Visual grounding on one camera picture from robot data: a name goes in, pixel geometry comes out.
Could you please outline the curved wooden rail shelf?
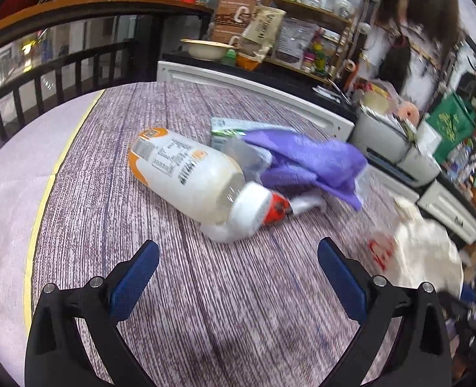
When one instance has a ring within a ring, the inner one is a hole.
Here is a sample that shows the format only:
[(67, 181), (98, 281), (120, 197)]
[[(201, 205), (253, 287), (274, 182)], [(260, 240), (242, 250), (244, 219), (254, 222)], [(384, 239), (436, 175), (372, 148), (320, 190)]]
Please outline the curved wooden rail shelf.
[(201, 32), (205, 32), (212, 13), (213, 10), (205, 5), (178, 0), (54, 0), (31, 6), (0, 20), (0, 48), (51, 26), (120, 15), (196, 16), (203, 20)]

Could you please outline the cream bowl on counter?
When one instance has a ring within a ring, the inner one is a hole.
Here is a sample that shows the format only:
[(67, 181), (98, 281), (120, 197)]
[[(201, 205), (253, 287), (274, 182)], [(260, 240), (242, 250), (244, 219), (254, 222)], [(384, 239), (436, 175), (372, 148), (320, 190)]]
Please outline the cream bowl on counter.
[(220, 61), (233, 49), (232, 45), (200, 39), (182, 38), (181, 43), (192, 58), (204, 61)]

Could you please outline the green milk carton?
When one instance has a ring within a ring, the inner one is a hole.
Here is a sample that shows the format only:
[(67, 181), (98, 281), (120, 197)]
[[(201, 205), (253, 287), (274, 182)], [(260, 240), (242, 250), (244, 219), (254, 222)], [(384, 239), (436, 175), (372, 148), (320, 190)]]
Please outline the green milk carton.
[(246, 133), (261, 129), (281, 129), (295, 132), (291, 127), (264, 122), (252, 122), (222, 117), (211, 118), (210, 146), (221, 150), (229, 138), (243, 137)]

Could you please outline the red white snack wrapper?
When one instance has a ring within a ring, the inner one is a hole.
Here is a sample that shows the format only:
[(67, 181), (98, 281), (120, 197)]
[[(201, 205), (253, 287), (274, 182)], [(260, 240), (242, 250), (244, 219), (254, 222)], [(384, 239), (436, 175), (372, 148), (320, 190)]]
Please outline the red white snack wrapper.
[(321, 212), (325, 212), (327, 208), (327, 203), (319, 189), (304, 192), (291, 199), (284, 197), (279, 192), (273, 192), (272, 202), (263, 224), (277, 224), (289, 217), (301, 215), (315, 208), (318, 208)]

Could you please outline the white plastic milk bottle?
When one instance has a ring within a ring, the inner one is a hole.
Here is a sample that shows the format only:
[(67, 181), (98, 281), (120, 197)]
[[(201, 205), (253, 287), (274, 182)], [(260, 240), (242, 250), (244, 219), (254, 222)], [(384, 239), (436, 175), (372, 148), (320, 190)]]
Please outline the white plastic milk bottle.
[(252, 237), (273, 201), (273, 193), (248, 182), (229, 155), (166, 128), (143, 130), (128, 164), (141, 183), (199, 223), (215, 243)]

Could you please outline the white drawer cabinet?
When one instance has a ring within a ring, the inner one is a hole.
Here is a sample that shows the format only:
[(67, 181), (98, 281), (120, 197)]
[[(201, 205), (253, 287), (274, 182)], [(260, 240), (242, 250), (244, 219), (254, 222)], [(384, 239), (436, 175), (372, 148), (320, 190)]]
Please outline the white drawer cabinet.
[(157, 80), (168, 83), (190, 82), (229, 90), (247, 91), (269, 101), (281, 103), (288, 110), (318, 125), (329, 136), (343, 142), (348, 140), (354, 128), (352, 120), (346, 119), (344, 114), (333, 113), (329, 107), (321, 107), (315, 102), (233, 74), (160, 60), (157, 64)]

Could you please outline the green tote bag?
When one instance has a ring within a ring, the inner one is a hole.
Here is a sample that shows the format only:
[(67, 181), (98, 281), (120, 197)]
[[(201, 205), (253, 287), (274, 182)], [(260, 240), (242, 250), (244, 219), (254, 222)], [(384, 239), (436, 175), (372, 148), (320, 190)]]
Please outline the green tote bag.
[(470, 103), (451, 93), (433, 110), (426, 122), (442, 138), (434, 153), (435, 160), (442, 164), (458, 143), (471, 136), (476, 128), (476, 112)]

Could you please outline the brown paper bag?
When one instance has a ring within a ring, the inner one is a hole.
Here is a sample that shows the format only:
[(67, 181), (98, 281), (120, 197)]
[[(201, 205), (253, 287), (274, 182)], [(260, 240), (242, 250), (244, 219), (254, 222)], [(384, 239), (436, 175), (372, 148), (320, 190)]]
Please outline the brown paper bag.
[(250, 23), (239, 38), (238, 55), (261, 64), (276, 42), (285, 14), (285, 11), (274, 7), (256, 7)]

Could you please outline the purple plastic bag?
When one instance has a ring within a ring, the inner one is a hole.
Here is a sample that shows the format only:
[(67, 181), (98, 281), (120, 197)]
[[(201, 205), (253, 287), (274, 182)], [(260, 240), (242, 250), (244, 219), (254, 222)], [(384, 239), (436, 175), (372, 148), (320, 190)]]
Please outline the purple plastic bag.
[(252, 130), (241, 140), (272, 155), (267, 170), (259, 176), (263, 186), (311, 185), (356, 211), (361, 209), (356, 178), (366, 168), (367, 158), (355, 146), (335, 139), (318, 142), (305, 134), (274, 128)]

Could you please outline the white printer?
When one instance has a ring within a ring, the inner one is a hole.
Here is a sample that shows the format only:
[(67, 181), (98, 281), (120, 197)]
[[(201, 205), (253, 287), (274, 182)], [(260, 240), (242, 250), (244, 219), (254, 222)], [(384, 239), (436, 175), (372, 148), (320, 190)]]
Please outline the white printer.
[(417, 130), (393, 114), (379, 114), (360, 105), (348, 142), (373, 165), (412, 188), (431, 184), (441, 172), (433, 155), (418, 145)]

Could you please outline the white desk drawer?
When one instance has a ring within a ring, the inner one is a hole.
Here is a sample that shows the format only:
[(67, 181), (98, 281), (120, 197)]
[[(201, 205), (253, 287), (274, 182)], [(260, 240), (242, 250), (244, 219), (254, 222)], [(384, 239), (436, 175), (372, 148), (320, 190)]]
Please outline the white desk drawer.
[(417, 205), (449, 228), (464, 243), (476, 241), (476, 216), (437, 180), (422, 194)]

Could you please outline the beige paper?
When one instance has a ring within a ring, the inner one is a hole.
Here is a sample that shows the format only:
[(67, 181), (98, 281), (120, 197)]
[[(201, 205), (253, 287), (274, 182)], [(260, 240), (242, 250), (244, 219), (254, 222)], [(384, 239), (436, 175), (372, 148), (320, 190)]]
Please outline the beige paper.
[(415, 203), (395, 197), (396, 218), (371, 233), (368, 249), (376, 272), (398, 287), (429, 282), (437, 292), (460, 297), (464, 271), (456, 245), (446, 229), (424, 218)]

